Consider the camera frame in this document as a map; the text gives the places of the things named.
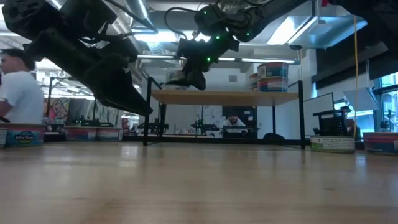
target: wooden tabletop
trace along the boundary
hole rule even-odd
[[[299,98],[298,93],[153,90],[152,96],[164,104],[220,106],[278,106]]]

